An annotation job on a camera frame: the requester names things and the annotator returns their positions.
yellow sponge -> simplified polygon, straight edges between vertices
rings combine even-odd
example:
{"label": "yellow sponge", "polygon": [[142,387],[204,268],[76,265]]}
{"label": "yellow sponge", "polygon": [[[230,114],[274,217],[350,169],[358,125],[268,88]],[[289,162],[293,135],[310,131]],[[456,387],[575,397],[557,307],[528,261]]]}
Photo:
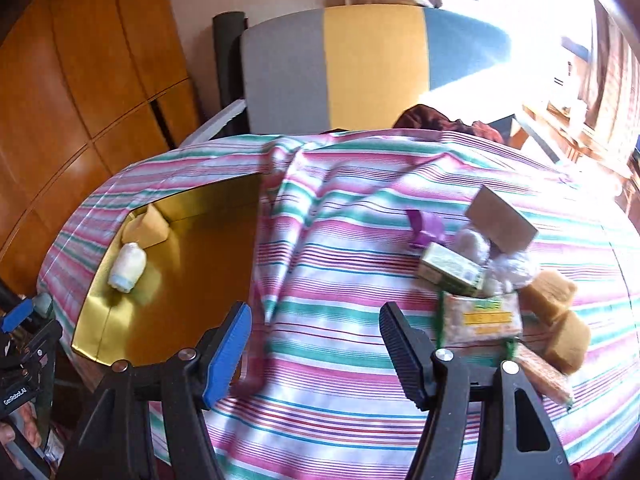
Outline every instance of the yellow sponge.
{"label": "yellow sponge", "polygon": [[518,291],[520,306],[532,311],[547,326],[571,306],[577,286],[555,269],[542,269],[530,285]]}
{"label": "yellow sponge", "polygon": [[164,242],[169,237],[169,224],[153,204],[146,206],[146,212],[136,216],[122,231],[122,243],[135,242],[140,248]]}
{"label": "yellow sponge", "polygon": [[590,342],[591,330],[588,325],[569,310],[553,326],[543,357],[563,374],[573,374],[582,366]]}

tablecloth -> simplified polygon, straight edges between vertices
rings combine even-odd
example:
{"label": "tablecloth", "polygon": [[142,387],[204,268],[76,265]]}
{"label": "tablecloth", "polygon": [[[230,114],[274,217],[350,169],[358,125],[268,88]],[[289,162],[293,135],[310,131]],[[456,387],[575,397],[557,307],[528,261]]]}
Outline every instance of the tablecloth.
{"label": "tablecloth", "polygon": [[[571,376],[570,412],[545,408],[571,462],[618,452],[638,426],[640,238],[610,199],[561,170],[484,139],[449,132],[385,130],[316,136],[238,136],[173,150],[129,166],[68,220],[43,263],[62,344],[89,385],[102,371],[70,351],[80,307],[128,210],[169,194],[259,171],[271,214],[259,236],[254,285],[266,311],[265,389],[223,399],[206,413],[227,478],[404,478],[425,414],[404,398],[378,329],[395,301],[432,338],[436,294],[414,277],[404,210],[439,214],[448,241],[482,184],[540,231],[530,250],[578,285],[574,310],[593,335]],[[547,335],[523,312],[524,340]],[[500,344],[463,349],[489,364]],[[473,465],[479,411],[471,407],[459,479]],[[159,406],[156,453],[167,459]]]}

screw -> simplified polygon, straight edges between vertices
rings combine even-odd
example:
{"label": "screw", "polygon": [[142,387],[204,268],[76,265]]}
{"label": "screw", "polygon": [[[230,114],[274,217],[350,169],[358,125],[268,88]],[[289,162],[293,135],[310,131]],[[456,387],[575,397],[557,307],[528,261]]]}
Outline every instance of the screw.
{"label": "screw", "polygon": [[196,351],[193,348],[183,348],[178,352],[180,361],[191,361],[194,357],[196,357]]}
{"label": "screw", "polygon": [[507,372],[509,375],[515,375],[520,370],[520,367],[518,366],[517,363],[514,363],[513,361],[504,361],[502,363],[502,369],[505,372]]}
{"label": "screw", "polygon": [[126,359],[119,359],[111,365],[111,370],[117,374],[122,373],[129,368],[129,362]]}
{"label": "screw", "polygon": [[441,361],[451,361],[453,359],[453,352],[447,348],[438,348],[436,350],[436,357]]}

red fabric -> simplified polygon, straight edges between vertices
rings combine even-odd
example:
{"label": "red fabric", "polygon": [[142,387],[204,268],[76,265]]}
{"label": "red fabric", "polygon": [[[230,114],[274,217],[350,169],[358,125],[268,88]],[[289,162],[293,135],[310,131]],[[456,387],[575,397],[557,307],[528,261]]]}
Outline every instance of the red fabric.
{"label": "red fabric", "polygon": [[576,462],[571,464],[571,473],[575,480],[600,480],[611,469],[614,457],[613,453],[604,453]]}
{"label": "red fabric", "polygon": [[471,126],[467,126],[460,119],[449,121],[446,115],[426,105],[415,105],[402,112],[402,115],[400,115],[396,124],[394,124],[394,128],[418,128],[420,130],[437,130],[439,132],[461,132],[503,144],[500,133],[488,124],[474,121]]}

wooden wardrobe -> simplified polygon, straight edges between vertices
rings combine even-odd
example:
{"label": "wooden wardrobe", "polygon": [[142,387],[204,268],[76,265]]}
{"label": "wooden wardrobe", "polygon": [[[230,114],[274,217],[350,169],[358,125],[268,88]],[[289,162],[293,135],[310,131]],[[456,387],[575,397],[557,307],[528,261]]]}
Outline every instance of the wooden wardrobe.
{"label": "wooden wardrobe", "polygon": [[32,0],[0,44],[0,277],[34,294],[82,200],[200,122],[169,0]]}

